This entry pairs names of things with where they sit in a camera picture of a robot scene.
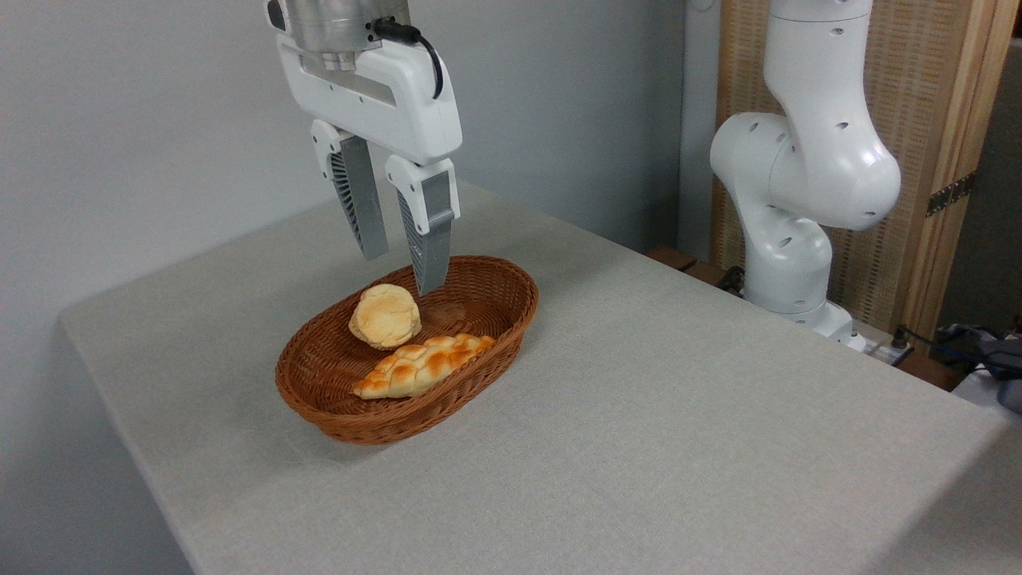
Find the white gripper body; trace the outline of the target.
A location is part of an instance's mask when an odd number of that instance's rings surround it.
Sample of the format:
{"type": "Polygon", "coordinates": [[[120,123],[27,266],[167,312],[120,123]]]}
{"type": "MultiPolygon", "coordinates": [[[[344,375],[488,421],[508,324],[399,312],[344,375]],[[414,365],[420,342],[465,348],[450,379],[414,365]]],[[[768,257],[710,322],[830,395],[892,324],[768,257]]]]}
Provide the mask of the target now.
{"type": "Polygon", "coordinates": [[[463,142],[450,79],[434,97],[432,58],[423,48],[383,41],[361,52],[355,70],[328,70],[279,34],[277,48],[297,105],[316,119],[419,165],[452,156],[463,142]]]}

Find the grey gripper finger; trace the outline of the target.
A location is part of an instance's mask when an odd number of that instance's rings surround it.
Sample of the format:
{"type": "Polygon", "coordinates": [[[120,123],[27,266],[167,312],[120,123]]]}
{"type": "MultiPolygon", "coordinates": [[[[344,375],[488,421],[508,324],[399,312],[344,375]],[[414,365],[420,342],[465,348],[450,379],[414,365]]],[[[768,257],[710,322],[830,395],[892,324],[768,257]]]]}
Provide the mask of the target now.
{"type": "Polygon", "coordinates": [[[455,167],[449,159],[418,166],[393,154],[386,174],[398,192],[418,294],[423,297],[440,288],[448,274],[450,227],[461,215],[455,167]]]}
{"type": "Polygon", "coordinates": [[[311,123],[311,139],[323,177],[335,186],[365,260],[388,252],[386,227],[368,142],[323,119],[311,123]]]}

